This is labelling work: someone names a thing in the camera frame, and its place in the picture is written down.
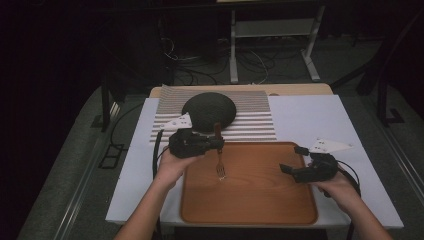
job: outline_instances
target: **wire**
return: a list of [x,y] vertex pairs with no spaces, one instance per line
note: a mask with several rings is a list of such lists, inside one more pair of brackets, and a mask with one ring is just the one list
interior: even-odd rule
[[212,81],[215,83],[215,85],[218,85],[218,81],[214,77],[212,77],[211,74],[199,72],[199,71],[184,68],[184,67],[178,67],[177,69],[180,70],[180,71],[186,71],[186,72],[191,72],[191,73],[196,73],[196,74],[200,74],[200,75],[203,75],[203,76],[207,76],[210,79],[212,79]]
[[264,67],[264,71],[265,71],[265,74],[266,74],[266,76],[265,76],[265,78],[262,80],[262,81],[260,81],[259,83],[258,83],[258,85],[259,84],[261,84],[261,83],[263,83],[263,82],[265,82],[267,79],[268,79],[268,68],[265,66],[265,64],[264,64],[264,62],[262,61],[262,59],[255,53],[255,52],[253,52],[253,51],[250,51],[253,55],[255,55],[258,59],[259,59],[259,61],[261,61],[261,63],[262,63],[262,66]]
[[171,50],[169,50],[169,52],[164,52],[163,54],[165,54],[165,56],[167,56],[168,58],[177,61],[178,60],[178,56],[177,55],[173,55],[171,56],[172,52],[174,51],[175,45],[174,45],[174,41],[172,41],[170,38],[161,38],[162,40],[166,40],[168,42],[171,43]]
[[[288,62],[285,64],[286,66],[284,67],[284,68],[287,68],[291,64],[291,62],[293,61],[293,59],[295,57],[300,56],[299,53],[295,53],[295,54],[292,54],[292,55],[287,56],[287,57],[277,58],[276,56],[278,54],[280,54],[280,52],[277,52],[273,56],[269,57],[269,56],[266,56],[264,54],[261,54],[260,55],[259,53],[256,52],[256,55],[258,55],[259,57],[262,58],[262,56],[264,55],[265,58],[267,59],[267,60],[263,60],[263,63],[264,63],[264,65],[266,66],[266,68],[268,70],[268,77],[267,77],[268,79],[267,79],[267,81],[271,81],[271,76],[285,77],[285,78],[289,78],[289,79],[299,79],[299,78],[302,78],[302,77],[306,76],[305,73],[300,74],[298,76],[293,76],[293,75],[288,75],[288,74],[280,74],[280,73],[275,73],[275,74],[269,73],[269,70],[272,69],[276,65],[275,60],[286,60],[287,59]],[[253,66],[254,68],[259,68],[260,67],[261,69],[263,69],[264,68],[264,65],[262,65],[262,63],[258,63],[257,61],[253,61],[251,59],[248,59],[244,54],[241,54],[240,56],[242,58],[238,58],[239,61],[237,61],[237,63],[240,64],[242,67],[244,67],[246,70],[251,71],[251,72],[255,72],[255,73],[262,73],[263,72],[263,70],[262,71],[257,71],[255,69],[252,69],[252,68],[246,66],[246,64],[249,64],[250,66]],[[271,66],[269,66],[269,65],[267,66],[266,65],[267,62],[272,62]]]
[[158,155],[158,158],[156,159],[156,161],[157,160],[159,160],[159,158],[162,156],[162,154],[166,151],[168,149],[168,146],[165,146],[164,148],[163,148],[163,150],[162,150],[162,152]]
[[[252,66],[252,67],[255,67],[255,68],[260,68],[260,70],[262,70],[263,69],[263,65],[265,65],[265,63],[266,62],[271,62],[271,65],[270,66],[266,66],[266,68],[267,69],[272,69],[272,68],[274,68],[275,67],[275,61],[273,60],[273,59],[270,59],[270,58],[268,58],[268,57],[265,57],[265,58],[267,58],[267,60],[265,60],[265,61],[263,61],[262,60],[262,58],[261,57],[259,57],[259,54],[255,54],[256,56],[255,56],[255,58],[258,58],[258,59],[260,59],[259,61],[255,61],[255,60],[252,60],[252,59],[249,59],[248,57],[246,57],[246,55],[245,54],[238,54],[238,62],[245,62],[246,64],[248,64],[248,65],[250,65],[250,66]],[[251,71],[251,72],[256,72],[256,73],[261,73],[261,72],[263,72],[263,71],[256,71],[256,70],[254,70],[254,69],[250,69],[250,68],[248,68],[248,67],[246,67],[245,65],[243,66],[246,70],[249,70],[249,71]]]
[[[158,172],[158,160],[159,157],[165,152],[165,150],[167,149],[167,147],[165,147],[161,154],[158,155],[158,151],[159,151],[159,145],[160,145],[160,141],[162,139],[162,134],[163,134],[163,129],[161,129],[158,132],[158,135],[156,135],[156,141],[155,141],[155,147],[153,149],[153,161],[152,161],[152,170],[153,170],[153,179],[156,177],[156,174]],[[162,227],[161,227],[161,222],[160,222],[160,216],[158,217],[157,221],[156,221],[156,231],[158,233],[158,237],[159,239],[162,239]]]
[[118,118],[118,120],[116,121],[116,123],[115,123],[115,125],[113,126],[113,128],[112,128],[112,131],[111,131],[111,133],[110,133],[110,145],[113,147],[113,148],[115,148],[115,149],[117,149],[117,150],[122,150],[122,151],[128,151],[128,149],[127,148],[124,148],[124,149],[120,149],[120,148],[118,148],[117,146],[119,146],[119,144],[115,144],[114,142],[113,142],[113,134],[114,134],[114,132],[115,132],[115,129],[116,129],[116,126],[118,125],[118,123],[126,116],[126,115],[128,115],[130,112],[132,112],[132,111],[134,111],[135,109],[137,109],[138,107],[140,107],[141,105],[143,105],[142,103],[140,103],[140,104],[138,104],[137,106],[135,106],[135,107],[133,107],[133,108],[131,108],[130,110],[128,110],[126,113],[124,113],[120,118]]
[[182,77],[183,76],[175,76],[178,80],[180,80],[182,83],[183,83],[183,85],[184,86],[192,86],[193,85],[193,82],[194,82],[194,80],[196,80],[196,82],[198,83],[198,77],[197,76],[194,76],[194,74],[193,73],[191,73],[191,72],[186,72],[186,73],[188,73],[188,75],[191,77],[191,81],[190,81],[190,83],[189,84],[186,84],[185,82],[184,82],[184,80],[182,79]]
[[359,183],[359,177],[358,177],[358,174],[356,173],[356,171],[351,167],[351,166],[349,166],[349,164],[347,164],[347,163],[345,163],[345,162],[342,162],[342,161],[339,161],[339,160],[337,160],[337,162],[338,163],[341,163],[341,164],[343,164],[343,165],[345,165],[346,167],[348,167],[348,168],[350,168],[350,170],[352,170],[352,172],[353,172],[353,174],[355,174],[355,177],[356,177],[356,183],[358,184],[358,187],[360,186],[360,183]]
[[[217,54],[216,58],[220,59],[220,58],[223,58],[223,57],[228,57],[229,56],[229,51],[227,51],[228,49],[229,49],[229,47],[227,47],[225,49],[217,50],[218,51],[218,54]],[[200,60],[201,57],[200,56],[199,57],[191,57],[191,58],[186,58],[186,59],[187,60],[185,60],[185,61],[189,61],[189,60]],[[203,66],[211,65],[213,63],[216,63],[216,61],[214,61],[212,59],[207,59],[207,61],[204,61],[204,62],[201,62],[201,63],[198,63],[198,64],[193,64],[193,63],[196,63],[196,62],[195,61],[191,61],[191,62],[182,62],[181,61],[181,62],[179,62],[180,66],[195,68],[195,67],[203,67]]]

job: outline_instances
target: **black cable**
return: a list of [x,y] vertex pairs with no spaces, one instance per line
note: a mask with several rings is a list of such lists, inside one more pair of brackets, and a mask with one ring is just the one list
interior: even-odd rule
[[[225,54],[222,54],[221,56],[217,56],[217,58],[219,59],[219,58],[223,58],[223,57],[226,57],[226,56],[228,56],[228,52],[225,53]],[[183,66],[183,67],[186,67],[186,68],[204,67],[204,66],[208,66],[208,65],[211,65],[213,63],[216,63],[216,61],[212,60],[212,59],[202,62],[202,61],[200,61],[200,57],[196,58],[196,59],[179,59],[177,61],[178,61],[179,66]]]
[[183,83],[183,85],[184,86],[192,86],[193,85],[193,82],[194,82],[194,80],[198,80],[197,79],[197,77],[196,76],[194,76],[194,74],[192,73],[192,72],[190,72],[190,71],[186,71],[185,69],[177,69],[177,70],[179,70],[179,71],[182,71],[182,72],[185,72],[185,73],[188,73],[189,74],[189,76],[191,77],[191,81],[190,81],[190,83],[189,84],[186,84],[185,82],[184,82],[184,80],[180,77],[180,76],[175,76],[178,80],[180,80],[182,83]]
[[359,177],[358,177],[358,174],[356,173],[356,171],[351,166],[349,166],[349,164],[347,164],[345,162],[342,162],[342,161],[339,161],[339,160],[337,160],[337,162],[345,165],[348,168],[350,168],[350,170],[352,170],[353,174],[355,174],[356,180],[353,179],[352,176],[348,172],[346,172],[345,170],[339,169],[339,171],[343,175],[345,175],[348,178],[348,180],[352,183],[352,185],[355,187],[355,190],[359,194],[359,196],[361,196],[361,187],[360,187],[361,184],[359,182]]
[[[339,161],[339,160],[336,160],[336,161],[338,163],[341,163],[341,164],[347,166],[348,168],[350,168],[350,170],[352,170],[352,172],[355,174],[356,180],[346,170],[339,168],[339,172],[341,172],[349,180],[349,182],[355,188],[358,195],[361,196],[361,187],[360,187],[360,183],[359,183],[359,177],[358,177],[358,174],[356,173],[356,171],[351,166],[349,166],[349,164],[342,162],[342,161]],[[349,224],[349,229],[347,231],[346,240],[352,239],[354,231],[355,231],[355,225],[351,221],[350,224]]]
[[140,107],[142,105],[142,103],[140,103],[140,104],[138,104],[137,106],[135,106],[135,107],[133,107],[133,108],[131,108],[130,110],[128,110],[126,113],[124,113],[121,117],[119,117],[119,119],[116,121],[116,123],[115,123],[115,125],[113,126],[113,128],[112,128],[112,131],[111,131],[111,133],[110,133],[110,145],[113,147],[113,148],[115,148],[115,149],[117,149],[117,150],[122,150],[122,151],[128,151],[128,148],[124,148],[124,149],[121,149],[121,148],[117,148],[116,146],[118,146],[117,144],[115,144],[114,142],[113,142],[113,134],[114,134],[114,132],[115,132],[115,128],[116,128],[116,126],[118,125],[118,123],[126,116],[126,115],[128,115],[128,113],[130,113],[130,112],[132,112],[132,111],[134,111],[135,109],[137,109],[138,107]]
[[265,72],[263,67],[261,68],[262,71],[259,71],[259,70],[257,71],[257,70],[249,68],[248,66],[246,66],[244,59],[238,59],[237,64],[240,64],[240,66],[242,66],[244,69],[246,69],[249,72],[254,72],[254,73],[264,73]]
[[[272,68],[274,68],[275,67],[275,61],[274,60],[272,60],[272,59],[269,59],[268,57],[264,57],[264,58],[268,58],[268,60],[265,60],[265,61],[263,61],[262,60],[262,57],[260,57],[259,55],[258,56],[255,56],[255,58],[256,59],[258,59],[258,57],[259,58],[261,58],[261,60],[262,60],[262,62],[259,60],[259,61],[255,61],[255,60],[252,60],[252,59],[250,59],[250,58],[248,58],[248,57],[246,57],[246,55],[245,54],[238,54],[238,56],[240,56],[240,58],[237,58],[238,59],[238,63],[241,63],[241,65],[246,69],[246,70],[248,70],[248,71],[251,71],[251,72],[255,72],[255,73],[262,73],[262,72],[264,72],[264,66],[263,65],[265,65],[265,67],[266,67],[266,69],[268,70],[268,69],[272,69]],[[244,65],[243,64],[243,62],[245,63],[245,64],[249,64],[250,66],[252,66],[252,67],[255,67],[255,68],[259,68],[259,69],[261,69],[262,71],[256,71],[256,70],[253,70],[253,69],[250,69],[250,68],[248,68],[246,65]],[[265,63],[267,63],[267,62],[271,62],[272,64],[270,65],[270,66],[267,66]]]
[[252,66],[257,66],[258,68],[263,68],[262,62],[265,65],[266,65],[266,63],[269,63],[269,62],[271,63],[271,65],[266,65],[267,69],[272,69],[276,66],[273,58],[270,58],[270,57],[268,57],[264,54],[258,53],[258,51],[248,50],[248,53],[255,55],[255,58],[251,59],[251,58],[247,57],[245,54],[242,54],[242,56]]
[[[152,160],[153,179],[155,179],[156,174],[158,172],[158,159],[159,159],[159,156],[162,155],[162,153],[163,153],[162,152],[160,155],[158,155],[159,145],[160,145],[160,141],[162,139],[162,134],[163,134],[163,129],[161,129],[158,132],[158,135],[156,135],[155,148],[153,149],[153,160]],[[162,228],[161,228],[161,225],[160,225],[160,217],[158,217],[158,220],[156,221],[156,231],[158,233],[158,236],[157,237],[159,239],[162,239]]]
[[[287,56],[287,57],[277,57],[280,53],[282,53],[283,52],[283,49],[284,49],[284,45],[285,45],[285,42],[286,40],[283,40],[283,43],[281,44],[281,47],[272,55],[272,57],[269,57],[269,56],[267,56],[266,54],[264,54],[264,53],[260,53],[260,52],[257,52],[256,51],[256,49],[257,49],[257,47],[256,46],[254,46],[254,49],[255,49],[255,52],[257,53],[257,55],[259,55],[261,58],[264,58],[264,59],[268,59],[268,60],[265,60],[265,61],[263,61],[264,63],[267,63],[267,62],[269,62],[269,61],[273,61],[273,65],[275,66],[275,61],[274,60],[276,60],[276,59],[291,59],[291,58],[294,58],[294,57],[296,57],[296,56],[298,56],[298,55],[300,55],[300,49],[299,49],[299,51],[296,51],[296,53],[295,54],[293,54],[293,55],[290,55],[290,56]],[[251,50],[249,50],[249,49],[245,49],[245,48],[243,48],[243,47],[238,47],[240,50],[242,50],[242,51],[247,51],[247,52],[251,52]]]
[[199,71],[188,69],[188,68],[184,68],[184,67],[177,67],[177,70],[180,70],[180,71],[185,70],[186,72],[191,72],[191,73],[196,73],[196,74],[200,74],[200,75],[203,75],[203,76],[207,76],[210,79],[212,79],[212,81],[215,83],[215,85],[218,85],[218,81],[214,77],[212,77],[210,74],[199,72]]
[[[208,75],[217,75],[217,74],[220,74],[220,73],[222,73],[222,72],[224,72],[225,71],[225,69],[227,68],[227,65],[228,65],[228,61],[229,61],[229,58],[225,58],[226,60],[225,60],[225,63],[224,63],[224,66],[220,69],[220,70],[218,70],[217,72],[212,72],[212,73],[204,73],[204,74],[208,74]],[[185,68],[185,69],[189,69],[189,68],[193,68],[193,67],[202,67],[202,66],[206,66],[206,65],[210,65],[211,63],[208,63],[208,64],[202,64],[202,65],[197,65],[197,66],[187,66],[187,65],[184,65],[184,64],[180,64],[179,65],[179,67],[181,67],[181,68]]]

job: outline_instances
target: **striped mat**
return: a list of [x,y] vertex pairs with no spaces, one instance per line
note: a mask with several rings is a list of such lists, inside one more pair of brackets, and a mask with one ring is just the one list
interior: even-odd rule
[[[155,115],[150,143],[154,143],[160,131],[160,125],[182,115],[184,104],[193,96],[208,91],[183,90],[162,86],[161,98]],[[222,130],[222,136],[229,142],[269,142],[276,141],[274,124],[268,97],[264,91],[214,91],[229,97],[236,105],[237,114],[233,123]],[[175,130],[165,130],[162,142]]]

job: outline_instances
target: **table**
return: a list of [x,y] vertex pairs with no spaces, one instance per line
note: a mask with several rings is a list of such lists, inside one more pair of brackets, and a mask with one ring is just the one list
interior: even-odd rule
[[[288,17],[282,13],[279,20],[260,21],[237,21],[236,12],[239,10],[266,11],[267,9],[290,9],[296,7],[302,9],[302,16]],[[316,8],[315,15],[304,16],[306,7]],[[308,44],[301,51],[305,66],[313,82],[320,81],[318,72],[311,59],[311,53],[315,44],[316,36],[321,24],[325,10],[325,2],[322,0],[216,0],[216,2],[189,1],[184,3],[173,2],[157,4],[152,2],[149,6],[140,8],[119,8],[119,9],[94,9],[92,12],[128,15],[128,14],[157,14],[175,13],[189,11],[231,11],[231,51],[230,51],[230,83],[238,84],[237,60],[235,56],[235,40],[242,37],[268,37],[268,36],[295,36],[308,35]]]
[[[359,175],[363,199],[387,228],[401,228],[399,218],[390,198],[379,180],[350,119],[337,95],[326,84],[271,84],[180,87],[186,89],[212,90],[264,90],[274,120],[278,141],[292,141],[300,146],[312,146],[317,137],[352,144],[349,150],[334,152],[336,159],[351,165]],[[151,180],[153,146],[149,135],[159,103],[160,88],[152,90],[140,114],[106,220],[123,224],[137,206]],[[188,226],[179,216],[182,180],[169,192],[161,212],[162,224]],[[332,199],[313,189],[318,209],[318,220],[302,228],[330,228],[346,226],[350,220],[339,210]]]

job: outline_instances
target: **fork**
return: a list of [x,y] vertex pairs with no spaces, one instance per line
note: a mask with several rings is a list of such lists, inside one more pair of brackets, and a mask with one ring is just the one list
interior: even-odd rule
[[[216,139],[222,139],[221,136],[221,123],[215,123],[215,137]],[[218,174],[219,180],[224,180],[224,178],[226,177],[225,175],[225,169],[224,169],[224,164],[222,163],[222,148],[221,149],[217,149],[218,152],[218,164],[216,165],[216,173]]]
[[216,165],[216,173],[221,181],[226,177],[224,164],[222,163],[222,149],[218,149],[218,164]]

